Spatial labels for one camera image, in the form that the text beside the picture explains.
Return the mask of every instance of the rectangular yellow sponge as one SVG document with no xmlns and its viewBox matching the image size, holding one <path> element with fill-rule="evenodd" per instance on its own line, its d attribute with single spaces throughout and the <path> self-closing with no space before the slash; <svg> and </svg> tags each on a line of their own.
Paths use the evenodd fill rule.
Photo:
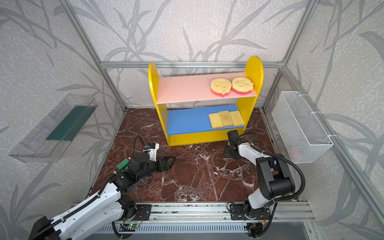
<svg viewBox="0 0 384 240">
<path fill-rule="evenodd" d="M 239 111 L 229 112 L 229 114 L 231 115 L 231 118 L 233 120 L 233 126 L 234 127 L 239 127 L 239 126 L 245 125 L 245 122 L 244 122 Z"/>
<path fill-rule="evenodd" d="M 209 114 L 209 120 L 211 121 L 212 129 L 224 127 L 219 113 Z"/>
<path fill-rule="evenodd" d="M 221 118 L 221 121 L 222 121 L 224 127 L 233 125 L 232 117 L 229 114 L 228 110 L 227 111 L 221 111 L 221 112 L 219 112 L 219 114 L 220 114 L 220 118 Z"/>
</svg>

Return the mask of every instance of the shelf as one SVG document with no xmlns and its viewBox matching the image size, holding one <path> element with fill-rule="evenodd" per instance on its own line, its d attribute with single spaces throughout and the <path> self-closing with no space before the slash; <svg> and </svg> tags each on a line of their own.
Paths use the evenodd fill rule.
<svg viewBox="0 0 384 240">
<path fill-rule="evenodd" d="M 93 100 L 68 94 L 9 155 L 22 162 L 57 162 L 95 111 Z"/>
<path fill-rule="evenodd" d="M 246 78 L 247 76 L 245 73 L 222 73 L 160 78 L 157 90 L 157 104 L 256 97 L 257 94 L 254 90 L 247 95 L 238 95 L 231 91 L 229 95 L 223 98 L 211 92 L 210 86 L 213 79 L 225 78 L 232 82 L 237 77 Z"/>
<path fill-rule="evenodd" d="M 244 128 L 244 126 L 228 126 L 212 129 L 208 114 L 219 111 L 237 111 L 236 105 L 214 106 L 206 108 L 188 108 L 168 111 L 167 135 L 178 135 L 196 132 L 219 131 Z"/>
</svg>

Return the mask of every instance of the round yellow sponge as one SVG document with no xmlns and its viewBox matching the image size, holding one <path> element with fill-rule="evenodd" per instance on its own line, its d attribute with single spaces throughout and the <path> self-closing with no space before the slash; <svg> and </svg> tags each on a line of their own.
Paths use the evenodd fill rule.
<svg viewBox="0 0 384 240">
<path fill-rule="evenodd" d="M 216 96 L 224 97 L 231 91 L 231 82 L 225 78 L 216 78 L 211 82 L 211 92 Z"/>
<path fill-rule="evenodd" d="M 232 88 L 237 94 L 248 94 L 253 89 L 253 82 L 248 78 L 238 77 L 232 80 Z"/>
</svg>

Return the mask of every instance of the yellow bottom panel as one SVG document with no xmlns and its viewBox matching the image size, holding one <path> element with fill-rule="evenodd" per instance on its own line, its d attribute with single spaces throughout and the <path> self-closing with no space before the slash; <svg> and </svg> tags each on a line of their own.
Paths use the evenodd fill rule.
<svg viewBox="0 0 384 240">
<path fill-rule="evenodd" d="M 227 132 L 232 131 L 233 129 L 224 129 L 210 132 L 196 132 L 180 135 L 171 135 L 168 136 L 168 145 L 169 146 L 178 146 L 178 145 L 188 145 L 194 143 L 203 143 L 203 142 L 216 142 L 216 141 L 225 141 L 228 140 Z M 245 131 L 244 128 L 236 129 L 239 134 L 243 134 Z"/>
</svg>

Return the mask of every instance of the wall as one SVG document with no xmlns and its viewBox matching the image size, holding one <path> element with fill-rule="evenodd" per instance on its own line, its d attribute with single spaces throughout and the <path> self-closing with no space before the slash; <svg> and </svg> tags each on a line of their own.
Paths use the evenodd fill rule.
<svg viewBox="0 0 384 240">
<path fill-rule="evenodd" d="M 57 1 L 0 2 L 0 239 L 80 202 L 101 167 L 122 111 Z M 98 104 L 57 163 L 8 154 L 68 93 Z"/>
<path fill-rule="evenodd" d="M 307 0 L 70 0 L 101 61 L 281 61 Z M 163 76 L 244 69 L 159 69 Z M 275 69 L 265 69 L 263 105 Z M 109 69 L 129 107 L 153 107 L 146 69 Z M 231 101 L 183 103 L 183 106 Z"/>
<path fill-rule="evenodd" d="M 384 196 L 384 1 L 330 1 L 318 5 L 288 68 L 349 152 Z M 283 78 L 267 105 L 270 115 Z M 384 229 L 332 150 L 300 164 L 308 200 L 326 239 L 384 239 Z"/>
</svg>

